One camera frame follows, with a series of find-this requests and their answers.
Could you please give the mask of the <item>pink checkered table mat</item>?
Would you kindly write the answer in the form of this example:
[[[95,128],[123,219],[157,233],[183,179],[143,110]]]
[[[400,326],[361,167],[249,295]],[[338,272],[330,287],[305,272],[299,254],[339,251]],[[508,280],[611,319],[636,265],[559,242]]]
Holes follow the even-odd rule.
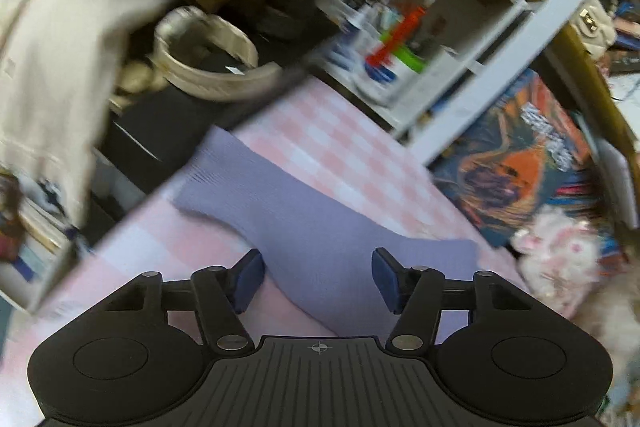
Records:
[[[41,421],[27,382],[39,343],[136,275],[183,280],[262,252],[267,277],[244,324],[250,335],[384,337],[395,319],[371,277],[385,247],[450,279],[513,257],[492,248],[428,171],[341,95],[310,80],[233,132],[214,130],[212,181],[181,195],[176,174],[96,245],[32,317],[16,320],[1,360],[1,421]]]

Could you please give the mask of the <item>white wristwatch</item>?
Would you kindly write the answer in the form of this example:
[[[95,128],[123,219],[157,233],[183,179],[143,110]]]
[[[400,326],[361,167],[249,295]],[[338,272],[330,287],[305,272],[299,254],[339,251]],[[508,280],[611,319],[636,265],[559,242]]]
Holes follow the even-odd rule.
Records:
[[[277,63],[259,63],[242,30],[195,6],[180,6],[155,26],[151,63],[155,80],[212,102],[257,98],[281,75]]]

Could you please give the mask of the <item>white pink plush bunny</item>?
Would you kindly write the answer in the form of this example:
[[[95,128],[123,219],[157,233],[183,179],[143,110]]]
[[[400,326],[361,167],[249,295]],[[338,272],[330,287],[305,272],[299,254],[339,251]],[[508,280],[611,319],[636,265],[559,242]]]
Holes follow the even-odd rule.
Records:
[[[530,293],[569,319],[599,278],[600,239],[590,223],[542,206],[511,237],[518,272]]]

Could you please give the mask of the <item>purple and mauve sweater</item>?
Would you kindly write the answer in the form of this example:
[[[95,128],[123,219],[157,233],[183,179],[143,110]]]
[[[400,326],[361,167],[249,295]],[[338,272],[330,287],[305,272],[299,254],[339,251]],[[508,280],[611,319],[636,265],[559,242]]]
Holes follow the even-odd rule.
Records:
[[[396,323],[372,277],[375,248],[386,248],[407,267],[424,265],[454,280],[471,280],[478,269],[477,246],[469,239],[396,234],[221,129],[206,135],[174,203],[241,235],[262,253],[280,291],[340,336],[386,339]]]

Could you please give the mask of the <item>Harry Potter book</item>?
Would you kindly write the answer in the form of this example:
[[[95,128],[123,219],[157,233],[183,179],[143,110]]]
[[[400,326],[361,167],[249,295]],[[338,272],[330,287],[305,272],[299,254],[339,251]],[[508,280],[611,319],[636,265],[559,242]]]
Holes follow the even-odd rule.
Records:
[[[439,191],[500,247],[532,219],[589,147],[544,80],[527,69],[431,165]]]

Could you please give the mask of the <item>white jar green lid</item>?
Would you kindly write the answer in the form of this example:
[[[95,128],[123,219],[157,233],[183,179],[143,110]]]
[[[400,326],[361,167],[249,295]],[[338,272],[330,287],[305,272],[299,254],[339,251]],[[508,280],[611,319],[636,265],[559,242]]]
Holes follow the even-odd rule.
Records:
[[[426,66],[427,40],[412,39],[383,62],[372,67],[366,58],[382,44],[379,34],[365,35],[357,48],[360,55],[352,76],[356,90],[374,104],[391,106],[401,92],[409,87]]]

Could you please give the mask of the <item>fluffy orange white cat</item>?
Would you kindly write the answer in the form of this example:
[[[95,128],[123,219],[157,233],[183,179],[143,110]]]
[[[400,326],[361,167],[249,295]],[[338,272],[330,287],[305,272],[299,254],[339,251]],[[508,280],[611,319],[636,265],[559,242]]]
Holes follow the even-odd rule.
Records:
[[[613,381],[600,418],[605,426],[639,425],[639,261],[599,283],[573,322],[608,351]]]

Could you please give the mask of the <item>cream quilted handbag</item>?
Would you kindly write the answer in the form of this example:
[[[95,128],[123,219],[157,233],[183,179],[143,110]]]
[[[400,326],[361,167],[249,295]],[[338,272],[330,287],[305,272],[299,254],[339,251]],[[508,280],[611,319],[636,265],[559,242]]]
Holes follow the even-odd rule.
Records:
[[[570,18],[570,26],[593,60],[599,60],[617,37],[613,20],[599,0],[584,0]]]

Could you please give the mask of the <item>beige jacket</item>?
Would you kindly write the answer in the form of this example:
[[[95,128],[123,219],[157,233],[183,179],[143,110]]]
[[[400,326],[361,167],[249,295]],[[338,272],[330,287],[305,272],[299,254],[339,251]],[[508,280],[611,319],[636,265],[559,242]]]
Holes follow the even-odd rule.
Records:
[[[173,1],[1,0],[1,162],[53,183],[75,227],[129,37]]]

